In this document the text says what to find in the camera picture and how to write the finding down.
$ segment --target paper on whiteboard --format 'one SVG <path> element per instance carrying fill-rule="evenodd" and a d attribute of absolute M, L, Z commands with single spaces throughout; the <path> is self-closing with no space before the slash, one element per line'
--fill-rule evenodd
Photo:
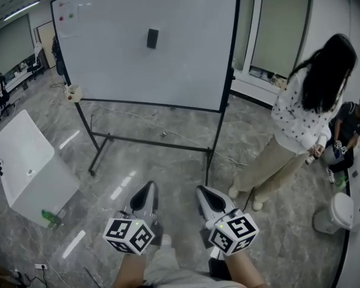
<path fill-rule="evenodd" d="M 62 38 L 78 37 L 79 34 L 79 12 L 78 5 L 64 3 L 58 7 L 57 30 Z"/>

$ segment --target power strip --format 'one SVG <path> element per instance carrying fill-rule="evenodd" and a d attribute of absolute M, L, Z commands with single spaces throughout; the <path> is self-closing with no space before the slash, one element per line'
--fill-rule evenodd
<path fill-rule="evenodd" d="M 43 264 L 43 263 L 35 263 L 35 269 L 40 269 L 40 270 L 47 270 L 48 267 L 47 265 Z"/>

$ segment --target white shoe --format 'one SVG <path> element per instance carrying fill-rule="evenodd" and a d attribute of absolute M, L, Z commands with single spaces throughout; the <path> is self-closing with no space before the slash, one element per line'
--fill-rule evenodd
<path fill-rule="evenodd" d="M 334 175 L 334 173 L 328 167 L 325 169 L 325 171 L 328 174 L 329 182 L 334 184 L 335 183 L 335 175 Z"/>
<path fill-rule="evenodd" d="M 234 186 L 231 186 L 231 187 L 228 189 L 228 196 L 229 196 L 231 199 L 237 198 L 238 195 L 239 195 L 239 190 L 236 189 Z"/>
<path fill-rule="evenodd" d="M 252 203 L 252 209 L 253 211 L 260 211 L 261 209 L 263 209 L 263 203 L 257 202 L 257 201 L 253 201 Z"/>
<path fill-rule="evenodd" d="M 163 236 L 161 237 L 161 246 L 163 245 L 172 245 L 172 239 L 170 235 L 163 234 Z"/>
<path fill-rule="evenodd" d="M 314 160 L 316 160 L 314 156 L 309 156 L 307 159 L 305 159 L 305 163 L 311 165 Z"/>

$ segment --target marble floor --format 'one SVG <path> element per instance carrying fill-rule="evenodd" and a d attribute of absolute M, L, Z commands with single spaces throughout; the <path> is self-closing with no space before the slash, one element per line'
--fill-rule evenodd
<path fill-rule="evenodd" d="M 34 264 L 46 263 L 49 287 L 96 288 L 84 269 L 87 268 L 100 287 L 110 287 L 122 255 L 102 240 L 107 219 L 118 210 L 129 190 L 154 180 L 160 192 L 159 219 L 164 231 L 173 238 L 179 264 L 207 271 L 209 256 L 199 237 L 202 222 L 194 195 L 195 187 L 205 178 L 204 154 L 116 140 L 106 145 L 95 167 L 97 174 L 92 177 L 87 169 L 95 148 L 77 110 L 65 101 L 62 89 L 51 88 L 59 82 L 62 79 L 55 70 L 48 70 L 29 83 L 26 91 L 18 89 L 13 93 L 11 100 L 20 98 L 16 113 L 28 111 L 80 179 L 80 191 L 64 206 L 62 225 L 44 229 L 8 207 L 0 180 L 0 264 L 33 277 L 41 275 Z M 249 163 L 271 138 L 274 125 L 269 110 L 232 95 L 229 104 L 217 151 L 240 163 Z M 211 146 L 218 123 L 218 114 L 208 112 L 116 103 L 81 105 L 87 120 L 92 118 L 94 131 L 167 143 Z M 13 116 L 12 110 L 11 116 L 0 122 L 0 130 Z M 77 130 L 80 133 L 60 149 Z M 240 170 L 241 166 L 215 155 L 209 185 L 226 191 Z M 112 193 L 131 172 L 136 174 L 129 185 L 112 200 Z M 260 229 L 248 253 L 271 287 L 330 287 L 340 260 L 344 232 L 333 236 L 317 233 L 311 219 L 333 194 L 324 166 L 317 161 L 309 167 L 304 165 L 262 211 L 253 212 L 248 205 L 246 211 Z M 246 199 L 247 194 L 240 195 L 236 200 L 238 206 L 244 207 Z M 84 238 L 64 259 L 63 252 L 81 230 L 85 231 Z M 148 260 L 156 249 L 151 247 Z"/>

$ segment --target black shirt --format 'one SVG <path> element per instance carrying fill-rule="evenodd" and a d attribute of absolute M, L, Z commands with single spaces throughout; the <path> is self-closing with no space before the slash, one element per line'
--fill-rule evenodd
<path fill-rule="evenodd" d="M 360 118 L 356 116 L 357 104 L 353 102 L 343 103 L 336 117 L 331 121 L 334 125 L 336 119 L 343 121 L 340 126 L 340 134 L 346 140 L 350 140 L 354 133 L 360 136 Z"/>

